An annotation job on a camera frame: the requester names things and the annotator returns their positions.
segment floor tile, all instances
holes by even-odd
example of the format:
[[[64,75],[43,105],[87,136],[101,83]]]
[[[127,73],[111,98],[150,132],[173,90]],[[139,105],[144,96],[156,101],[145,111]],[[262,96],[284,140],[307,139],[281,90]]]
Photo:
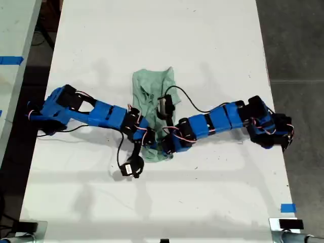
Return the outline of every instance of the floor tile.
[[[272,83],[274,108],[293,118],[295,136],[285,164],[305,232],[324,236],[324,83]]]
[[[271,79],[324,79],[324,1],[257,0]]]

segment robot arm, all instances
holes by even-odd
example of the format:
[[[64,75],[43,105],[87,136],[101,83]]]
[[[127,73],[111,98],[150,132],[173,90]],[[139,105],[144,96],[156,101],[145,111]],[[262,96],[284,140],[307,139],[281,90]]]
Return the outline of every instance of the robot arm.
[[[79,111],[83,102],[91,104],[93,109],[90,112]],[[109,105],[77,91],[70,85],[55,89],[41,109],[37,106],[32,107],[30,104],[28,107],[29,120],[47,135],[64,131],[71,119],[89,126],[114,129],[126,134],[134,143],[134,150],[125,164],[118,163],[124,176],[138,177],[144,167],[144,161],[139,156],[141,145],[155,143],[155,132],[148,126],[148,121],[140,115],[139,110],[132,107],[127,110],[117,105]]]
[[[251,141],[264,148],[281,145],[284,151],[291,143],[294,127],[291,118],[272,112],[259,96],[243,101],[224,103],[206,112],[182,118],[175,126],[170,124],[174,107],[171,96],[165,95],[160,103],[159,117],[166,119],[169,129],[162,141],[164,153],[187,151],[197,140],[224,131],[246,127]]]
[[[160,98],[160,111],[157,110],[158,118],[167,121],[165,129],[169,130],[160,142],[165,154],[186,151],[201,138],[243,127],[247,128],[251,141],[264,148],[278,144],[284,151],[293,139],[294,127],[291,125],[291,118],[272,112],[259,96],[249,99],[247,105],[239,100],[223,103],[210,111],[201,111],[185,93],[193,106],[204,114],[180,119],[174,126],[172,116],[175,107],[167,91],[164,97]],[[83,102],[91,104],[93,109],[89,112],[80,111]],[[88,126],[120,131],[122,141],[126,134],[134,143],[134,150],[123,165],[119,164],[117,154],[117,163],[123,176],[133,175],[138,178],[144,167],[144,161],[139,156],[141,146],[156,147],[155,131],[148,126],[148,121],[141,116],[139,110],[131,106],[127,110],[104,103],[70,85],[55,89],[41,108],[28,104],[28,119],[46,135],[69,132],[65,130],[71,119]]]

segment green towel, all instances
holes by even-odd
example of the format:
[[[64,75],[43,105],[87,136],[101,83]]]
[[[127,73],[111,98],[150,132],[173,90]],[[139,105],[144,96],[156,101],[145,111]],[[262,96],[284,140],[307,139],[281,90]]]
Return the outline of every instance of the green towel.
[[[149,126],[155,129],[155,139],[159,141],[166,133],[162,130],[166,121],[160,120],[156,116],[156,108],[159,106],[159,97],[163,96],[166,89],[175,85],[173,68],[169,67],[166,71],[156,72],[141,69],[133,74],[133,106],[142,112],[148,120]],[[169,89],[168,94],[172,96],[173,104],[180,102],[177,89]],[[142,154],[145,159],[158,162],[171,156],[164,156],[161,148],[143,148]]]

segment table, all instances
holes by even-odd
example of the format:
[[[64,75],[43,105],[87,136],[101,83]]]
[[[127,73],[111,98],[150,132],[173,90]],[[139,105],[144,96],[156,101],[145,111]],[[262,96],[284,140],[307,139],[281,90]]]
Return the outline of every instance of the table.
[[[254,95],[273,108],[254,0],[65,0],[47,95],[70,84],[125,107],[133,72],[169,66],[201,109]],[[179,95],[176,118],[196,114]],[[280,212],[292,202],[280,147],[231,131],[125,179],[119,141],[101,128],[39,138],[21,219],[47,221],[46,242],[272,242],[268,218],[294,216]]]
[[[0,65],[0,166],[5,154],[41,0],[0,0],[0,56],[23,57]]]

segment white table surface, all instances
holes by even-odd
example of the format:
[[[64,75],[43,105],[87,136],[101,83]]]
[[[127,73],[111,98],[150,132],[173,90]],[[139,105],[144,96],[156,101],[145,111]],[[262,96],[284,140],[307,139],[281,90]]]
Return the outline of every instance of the white table surface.
[[[7,147],[41,0],[0,0],[0,56],[23,57],[0,65],[0,166]]]
[[[169,66],[201,109],[254,95],[273,108],[254,0],[65,0],[47,95],[71,84],[126,107],[133,72]],[[179,94],[176,118],[196,114]],[[268,218],[294,216],[280,212],[284,159],[244,137],[214,135],[139,179],[120,176],[118,132],[39,138],[21,219],[47,221],[46,242],[272,242]]]

